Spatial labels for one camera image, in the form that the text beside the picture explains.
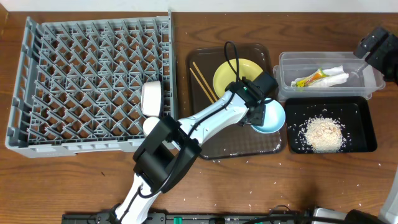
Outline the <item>light blue bowl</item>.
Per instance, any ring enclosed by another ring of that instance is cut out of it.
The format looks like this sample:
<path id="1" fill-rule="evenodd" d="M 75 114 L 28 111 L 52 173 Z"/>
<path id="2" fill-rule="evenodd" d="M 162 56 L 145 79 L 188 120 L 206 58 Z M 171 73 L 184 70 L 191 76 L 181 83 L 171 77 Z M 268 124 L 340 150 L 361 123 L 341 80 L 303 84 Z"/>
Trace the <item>light blue bowl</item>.
<path id="1" fill-rule="evenodd" d="M 285 111 L 283 106 L 277 100 L 266 98 L 264 102 L 263 125 L 251 125 L 251 127 L 258 133 L 272 134 L 283 127 L 285 123 Z"/>

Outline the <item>yellow plate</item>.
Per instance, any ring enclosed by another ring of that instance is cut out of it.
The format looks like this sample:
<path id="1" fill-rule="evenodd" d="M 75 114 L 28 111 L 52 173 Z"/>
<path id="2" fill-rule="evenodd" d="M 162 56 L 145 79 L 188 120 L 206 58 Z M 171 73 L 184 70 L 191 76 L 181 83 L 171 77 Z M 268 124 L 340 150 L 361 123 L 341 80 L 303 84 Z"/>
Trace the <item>yellow plate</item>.
<path id="1" fill-rule="evenodd" d="M 239 59 L 239 77 L 245 77 L 250 81 L 254 81 L 263 69 L 251 60 L 241 58 Z M 236 81 L 236 74 L 233 72 L 228 62 L 222 63 L 216 70 L 213 76 L 213 88 L 216 95 L 221 98 L 226 87 Z"/>

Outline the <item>white tissue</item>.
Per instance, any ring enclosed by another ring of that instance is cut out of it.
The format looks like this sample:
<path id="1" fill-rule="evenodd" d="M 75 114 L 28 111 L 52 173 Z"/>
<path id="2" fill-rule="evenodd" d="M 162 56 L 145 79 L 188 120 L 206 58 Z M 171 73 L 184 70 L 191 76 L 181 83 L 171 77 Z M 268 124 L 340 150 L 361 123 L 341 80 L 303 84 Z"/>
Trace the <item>white tissue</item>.
<path id="1" fill-rule="evenodd" d="M 340 85 L 346 83 L 348 80 L 349 74 L 343 70 L 343 66 L 333 67 L 329 69 L 322 69 L 323 72 L 328 75 L 328 77 L 318 80 L 312 83 L 310 86 L 306 86 L 308 88 L 328 88 L 333 85 Z"/>

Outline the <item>green orange snack wrapper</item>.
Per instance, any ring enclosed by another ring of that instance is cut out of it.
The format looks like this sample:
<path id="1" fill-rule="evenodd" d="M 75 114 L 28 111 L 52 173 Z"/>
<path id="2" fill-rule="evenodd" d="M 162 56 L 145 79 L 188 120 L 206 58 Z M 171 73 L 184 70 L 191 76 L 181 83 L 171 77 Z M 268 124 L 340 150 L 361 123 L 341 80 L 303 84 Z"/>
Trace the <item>green orange snack wrapper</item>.
<path id="1" fill-rule="evenodd" d="M 298 78 L 294 81 L 291 82 L 291 86 L 292 87 L 306 87 L 306 86 L 310 86 L 312 83 L 321 80 L 323 78 L 328 77 L 328 75 L 326 75 L 322 69 L 318 69 L 316 72 L 314 72 L 313 74 L 311 74 L 310 76 L 304 77 L 304 78 Z"/>

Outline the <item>rice food scraps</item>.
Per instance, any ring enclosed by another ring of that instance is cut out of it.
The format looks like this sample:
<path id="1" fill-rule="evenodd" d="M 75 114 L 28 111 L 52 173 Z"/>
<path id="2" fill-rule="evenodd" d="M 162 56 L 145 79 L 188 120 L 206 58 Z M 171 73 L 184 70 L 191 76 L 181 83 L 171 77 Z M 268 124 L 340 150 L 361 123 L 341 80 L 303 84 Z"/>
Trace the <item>rice food scraps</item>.
<path id="1" fill-rule="evenodd" d="M 294 121 L 287 126 L 293 137 L 291 146 L 304 154 L 340 152 L 347 143 L 344 128 L 338 119 L 322 115 L 306 118 L 301 123 Z"/>

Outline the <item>wooden chopstick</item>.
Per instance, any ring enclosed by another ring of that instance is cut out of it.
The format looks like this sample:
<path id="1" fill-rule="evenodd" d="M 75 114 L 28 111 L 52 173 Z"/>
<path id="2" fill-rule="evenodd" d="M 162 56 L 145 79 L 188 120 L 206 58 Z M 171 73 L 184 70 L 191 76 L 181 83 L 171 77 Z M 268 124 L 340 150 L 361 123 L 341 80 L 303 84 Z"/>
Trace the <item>wooden chopstick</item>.
<path id="1" fill-rule="evenodd" d="M 194 68 L 197 71 L 197 74 L 200 76 L 201 78 L 201 83 L 203 84 L 203 86 L 205 87 L 205 89 L 207 90 L 207 92 L 210 94 L 210 96 L 213 98 L 214 101 L 216 101 L 218 99 L 218 97 L 215 95 L 215 93 L 213 92 L 213 90 L 211 89 L 210 85 L 208 84 L 208 82 L 206 81 L 204 75 L 202 74 L 202 72 L 200 71 L 200 69 L 198 68 L 198 65 L 195 62 L 192 62 Z"/>
<path id="2" fill-rule="evenodd" d="M 210 96 L 210 94 L 207 92 L 207 90 L 205 89 L 205 87 L 203 86 L 203 84 L 201 83 L 200 79 L 196 76 L 195 72 L 192 70 L 192 68 L 189 68 L 192 75 L 195 77 L 195 80 L 197 81 L 197 83 L 199 84 L 199 86 L 201 87 L 201 89 L 203 90 L 203 92 L 205 93 L 205 95 L 208 97 L 208 99 L 210 100 L 211 103 L 214 103 L 215 101 L 213 100 L 213 98 Z"/>

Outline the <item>white paper cup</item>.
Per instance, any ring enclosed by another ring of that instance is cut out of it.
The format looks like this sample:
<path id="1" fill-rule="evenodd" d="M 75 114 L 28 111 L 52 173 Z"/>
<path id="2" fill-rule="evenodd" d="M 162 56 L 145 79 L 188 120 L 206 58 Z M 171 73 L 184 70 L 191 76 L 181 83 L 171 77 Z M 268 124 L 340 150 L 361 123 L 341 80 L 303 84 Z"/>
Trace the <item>white paper cup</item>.
<path id="1" fill-rule="evenodd" d="M 148 136 L 159 121 L 160 119 L 158 117 L 147 118 L 142 125 L 144 136 Z"/>

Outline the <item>pink white bowl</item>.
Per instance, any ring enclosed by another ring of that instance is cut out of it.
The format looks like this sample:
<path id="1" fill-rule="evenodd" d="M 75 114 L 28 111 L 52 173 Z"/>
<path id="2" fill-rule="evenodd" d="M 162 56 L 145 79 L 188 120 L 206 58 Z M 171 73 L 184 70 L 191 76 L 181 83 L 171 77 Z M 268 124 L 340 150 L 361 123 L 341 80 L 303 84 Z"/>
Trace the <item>pink white bowl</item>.
<path id="1" fill-rule="evenodd" d="M 146 82 L 141 91 L 141 111 L 145 116 L 159 117 L 162 104 L 160 81 Z"/>

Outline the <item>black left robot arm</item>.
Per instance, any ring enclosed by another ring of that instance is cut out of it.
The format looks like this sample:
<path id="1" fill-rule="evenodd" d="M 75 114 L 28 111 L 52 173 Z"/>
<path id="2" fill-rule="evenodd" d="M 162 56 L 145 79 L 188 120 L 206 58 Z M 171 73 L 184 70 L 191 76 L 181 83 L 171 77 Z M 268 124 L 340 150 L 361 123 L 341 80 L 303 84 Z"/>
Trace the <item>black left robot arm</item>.
<path id="1" fill-rule="evenodd" d="M 271 91 L 264 81 L 243 78 L 231 82 L 216 103 L 191 117 L 162 118 L 134 153 L 133 185 L 109 222 L 143 223 L 158 195 L 172 189 L 189 171 L 201 145 L 252 113 Z"/>

